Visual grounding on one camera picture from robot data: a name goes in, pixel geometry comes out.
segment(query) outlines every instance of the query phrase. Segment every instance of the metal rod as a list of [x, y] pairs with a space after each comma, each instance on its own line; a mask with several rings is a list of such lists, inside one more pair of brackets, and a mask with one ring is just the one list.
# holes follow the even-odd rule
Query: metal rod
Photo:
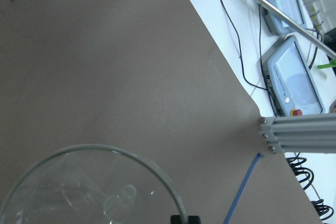
[[319, 41], [318, 39], [314, 38], [312, 35], [307, 33], [300, 25], [298, 25], [294, 20], [292, 20], [290, 17], [288, 17], [286, 14], [284, 14], [282, 11], [280, 11], [278, 8], [276, 8], [274, 5], [269, 3], [267, 0], [255, 0], [259, 4], [262, 5], [265, 9], [272, 12], [275, 16], [286, 22], [290, 27], [292, 27], [295, 31], [297, 31], [299, 34], [304, 36], [306, 39], [308, 39], [310, 42], [312, 42], [314, 45], [316, 45], [318, 48], [323, 50], [329, 57], [336, 60], [336, 53], [331, 50], [329, 47], [327, 47], [324, 43]]

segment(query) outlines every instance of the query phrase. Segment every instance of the blue tape strip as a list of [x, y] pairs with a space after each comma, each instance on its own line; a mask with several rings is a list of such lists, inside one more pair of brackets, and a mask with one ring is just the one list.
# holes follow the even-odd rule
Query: blue tape strip
[[241, 185], [240, 185], [240, 188], [239, 188], [239, 190], [238, 190], [238, 192], [237, 192], [237, 194], [236, 194], [236, 197], [235, 197], [235, 199], [233, 200], [233, 202], [232, 202], [232, 204], [231, 204], [231, 207], [230, 207], [230, 209], [229, 209], [229, 212], [227, 213], [227, 216], [225, 217], [225, 220], [224, 220], [223, 224], [229, 224], [230, 219], [231, 219], [231, 217], [232, 217], [232, 215], [233, 215], [233, 212], [234, 212], [234, 210], [235, 210], [235, 208], [236, 208], [236, 206], [237, 206], [237, 204], [238, 204], [238, 201], [239, 201], [239, 199], [240, 199], [240, 197], [241, 197], [241, 195], [242, 195], [242, 193], [243, 193], [243, 190], [244, 190], [244, 188], [245, 188], [245, 186], [246, 186], [246, 184], [247, 184], [247, 181], [248, 181], [248, 179], [249, 179], [249, 177], [250, 177], [250, 175], [251, 175], [251, 173], [252, 173], [254, 167], [256, 166], [258, 160], [259, 160], [261, 157], [264, 157], [264, 156], [261, 155], [260, 153], [258, 153], [258, 154], [255, 156], [255, 158], [253, 159], [253, 161], [252, 161], [252, 163], [251, 163], [249, 169], [247, 170], [247, 172], [246, 172], [246, 174], [245, 174], [245, 177], [244, 177], [244, 179], [243, 179], [243, 181], [242, 181], [242, 183], [241, 183]]

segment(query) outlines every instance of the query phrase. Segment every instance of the green clip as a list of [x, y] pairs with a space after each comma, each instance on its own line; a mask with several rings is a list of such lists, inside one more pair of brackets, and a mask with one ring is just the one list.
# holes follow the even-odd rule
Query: green clip
[[329, 64], [324, 64], [324, 65], [318, 65], [317, 68], [322, 69], [322, 68], [334, 68], [336, 67], [336, 60], [330, 60]]

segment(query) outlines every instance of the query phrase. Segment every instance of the red button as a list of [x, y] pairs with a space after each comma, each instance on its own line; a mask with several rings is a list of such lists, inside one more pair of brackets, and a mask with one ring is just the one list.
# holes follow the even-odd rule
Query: red button
[[303, 115], [302, 110], [293, 110], [293, 115]]

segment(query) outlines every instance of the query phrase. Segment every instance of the transparent bowl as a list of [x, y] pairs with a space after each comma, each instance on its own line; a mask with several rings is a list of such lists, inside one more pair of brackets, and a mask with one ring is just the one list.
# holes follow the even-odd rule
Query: transparent bowl
[[152, 161], [105, 145], [60, 150], [34, 165], [4, 201], [0, 224], [169, 223], [187, 215]]

